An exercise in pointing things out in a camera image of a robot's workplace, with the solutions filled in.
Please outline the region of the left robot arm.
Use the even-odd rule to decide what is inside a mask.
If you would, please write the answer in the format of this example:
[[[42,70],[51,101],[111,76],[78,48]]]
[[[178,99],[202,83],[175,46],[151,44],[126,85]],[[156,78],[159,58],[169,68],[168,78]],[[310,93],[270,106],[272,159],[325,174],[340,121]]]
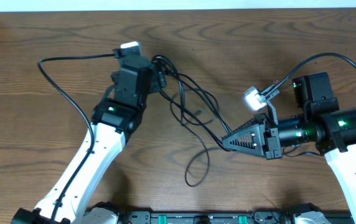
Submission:
[[[113,84],[86,120],[88,132],[66,170],[35,209],[18,209],[12,223],[82,222],[106,170],[141,124],[148,95],[166,87],[159,62],[138,55],[118,61]]]

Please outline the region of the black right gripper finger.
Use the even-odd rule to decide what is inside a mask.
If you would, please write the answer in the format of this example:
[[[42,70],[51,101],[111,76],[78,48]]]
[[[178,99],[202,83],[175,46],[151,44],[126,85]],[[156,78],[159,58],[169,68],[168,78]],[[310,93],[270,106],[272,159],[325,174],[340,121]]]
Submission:
[[[225,149],[229,151],[241,152],[256,157],[263,157],[262,143],[260,137],[260,126],[257,125],[256,134],[246,135],[226,135],[222,138]]]
[[[243,123],[241,126],[237,127],[234,129],[229,135],[252,135],[257,133],[257,125],[258,123],[256,122],[255,119],[251,119],[245,123]]]

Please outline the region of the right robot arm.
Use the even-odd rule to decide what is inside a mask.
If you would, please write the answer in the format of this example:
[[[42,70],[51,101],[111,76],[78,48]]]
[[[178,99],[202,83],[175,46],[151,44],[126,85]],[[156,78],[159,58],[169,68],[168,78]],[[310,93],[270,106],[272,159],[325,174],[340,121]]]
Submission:
[[[285,147],[314,142],[333,170],[356,223],[356,108],[342,110],[327,73],[292,80],[301,114],[278,119],[273,105],[222,138],[225,149],[267,160]]]

